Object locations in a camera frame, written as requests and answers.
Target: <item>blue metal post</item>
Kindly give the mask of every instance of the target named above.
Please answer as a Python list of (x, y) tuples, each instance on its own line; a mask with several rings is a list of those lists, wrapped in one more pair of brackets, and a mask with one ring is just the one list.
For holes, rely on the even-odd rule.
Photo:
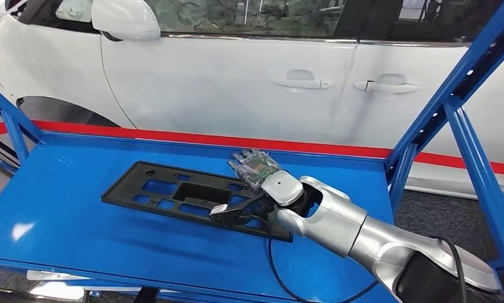
[(387, 158), (387, 170), (395, 167), (410, 144), (416, 143), (420, 152), (445, 125), (447, 118), (441, 105), (449, 96), (466, 102), (503, 60), (504, 2), (397, 143)]
[(392, 186), (390, 187), (390, 203), (392, 204), (393, 213), (395, 213), (397, 207), (399, 207), (399, 201), (401, 200), (406, 180), (408, 180), (408, 173), (410, 172), (412, 162), (414, 162), (416, 155), (417, 144), (410, 144), (401, 155), (399, 165), (395, 169)]
[(450, 98), (443, 108), (504, 264), (504, 194), (459, 100)]
[(27, 156), (29, 156), (29, 151), (27, 150), (27, 144), (25, 144), (25, 140), (23, 139), (20, 125), (15, 123), (12, 117), (4, 110), (1, 111), (1, 117), (3, 117), (4, 125), (8, 131), (10, 141), (12, 141), (16, 155), (18, 155), (18, 160), (20, 163), (23, 163)]
[(31, 140), (34, 142), (38, 141), (40, 137), (44, 134), (42, 130), (36, 126), (33, 121), (31, 121), (25, 114), (23, 114), (19, 109), (17, 109), (12, 103), (10, 103), (7, 98), (5, 98), (3, 95), (0, 93), (0, 116), (3, 117), (3, 113), (6, 113), (9, 115), (9, 119), (13, 122), (13, 124), (16, 125), (17, 129), (20, 129), (27, 135)]

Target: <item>black cable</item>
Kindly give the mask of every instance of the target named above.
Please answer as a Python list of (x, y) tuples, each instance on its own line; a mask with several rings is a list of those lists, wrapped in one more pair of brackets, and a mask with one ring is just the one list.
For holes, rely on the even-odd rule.
[(455, 260), (455, 267), (457, 268), (457, 276), (459, 279), (459, 287), (460, 287), (460, 294), (462, 295), (462, 303), (467, 303), (468, 302), (468, 294), (467, 294), (467, 288), (466, 288), (466, 281), (464, 280), (464, 270), (462, 269), (462, 260), (460, 260), (460, 255), (455, 247), (455, 244), (446, 237), (436, 235), (431, 238), (440, 240), (445, 242), (448, 246), (449, 249), (451, 249), (451, 253), (453, 254), (453, 259)]
[[(294, 292), (292, 292), (291, 290), (289, 290), (289, 288), (287, 288), (287, 286), (285, 286), (285, 284), (282, 281), (280, 275), (278, 274), (278, 271), (276, 270), (276, 267), (274, 266), (274, 260), (272, 258), (272, 231), (271, 231), (269, 222), (267, 220), (265, 220), (264, 218), (260, 218), (260, 217), (258, 217), (256, 215), (250, 215), (250, 217), (262, 221), (263, 224), (267, 227), (268, 235), (269, 235), (269, 238), (268, 238), (268, 250), (267, 250), (267, 252), (268, 252), (268, 258), (269, 258), (270, 268), (272, 270), (272, 273), (274, 274), (274, 277), (276, 278), (276, 280), (280, 284), (280, 286), (285, 290), (285, 292), (287, 292), (291, 297), (297, 299), (299, 302), (303, 302), (303, 303), (315, 303), (313, 301), (308, 301), (308, 300), (306, 300), (304, 298), (299, 297)], [(347, 300), (340, 301), (339, 303), (350, 303), (350, 302), (352, 302), (352, 301), (360, 298), (361, 296), (367, 294), (377, 284), (378, 284), (378, 281), (375, 280), (373, 283), (369, 284), (369, 286), (367, 286), (366, 288), (364, 288), (362, 291), (360, 291), (356, 295), (353, 295), (352, 297), (348, 298)]]

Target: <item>blue metal table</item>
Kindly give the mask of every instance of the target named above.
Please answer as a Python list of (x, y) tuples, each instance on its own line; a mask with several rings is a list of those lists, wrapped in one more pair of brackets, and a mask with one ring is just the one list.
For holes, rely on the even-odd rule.
[[(387, 158), (272, 157), (392, 223), (415, 156), (449, 123), (500, 254), (496, 270), (504, 270), (504, 195), (462, 108), (503, 60), (504, 2)], [(233, 175), (226, 160), (237, 148), (43, 132), (1, 94), (0, 115), (22, 162), (0, 195), (0, 266), (176, 290), (188, 302), (291, 300), (272, 275), (265, 239), (100, 200), (137, 160)], [(22, 133), (37, 142), (30, 155)], [(308, 300), (344, 300), (373, 281), (307, 239), (275, 241), (273, 255), (287, 286)], [(357, 302), (393, 298), (377, 286)]]
[[(236, 150), (45, 134), (0, 195), (1, 263), (240, 299), (288, 299), (269, 267), (265, 238), (101, 202), (137, 160), (233, 176), (226, 160)], [(276, 151), (272, 157), (392, 223), (383, 160)], [(355, 262), (300, 237), (274, 241), (273, 255), (286, 284), (310, 300), (337, 302), (373, 281)], [(388, 296), (376, 287), (361, 302)]]

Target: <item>transparent robotic hand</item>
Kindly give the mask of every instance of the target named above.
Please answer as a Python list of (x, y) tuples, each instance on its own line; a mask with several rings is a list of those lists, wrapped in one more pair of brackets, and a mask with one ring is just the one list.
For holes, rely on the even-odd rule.
[(257, 149), (242, 150), (242, 155), (234, 153), (235, 160), (228, 164), (237, 176), (255, 193), (261, 192), (263, 181), (280, 170), (280, 165), (266, 152)]

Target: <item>window glass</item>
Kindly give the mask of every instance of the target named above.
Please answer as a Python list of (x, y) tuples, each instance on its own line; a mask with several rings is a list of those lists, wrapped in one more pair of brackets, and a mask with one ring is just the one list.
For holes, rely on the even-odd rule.
[(99, 33), (92, 26), (93, 0), (29, 0), (20, 22), (83, 33)]
[(329, 37), (345, 0), (145, 0), (163, 32)]
[(93, 0), (64, 0), (55, 11), (62, 20), (90, 22), (92, 20)]
[(502, 0), (403, 0), (399, 17), (385, 36), (367, 38), (470, 42), (477, 37), (501, 2)]

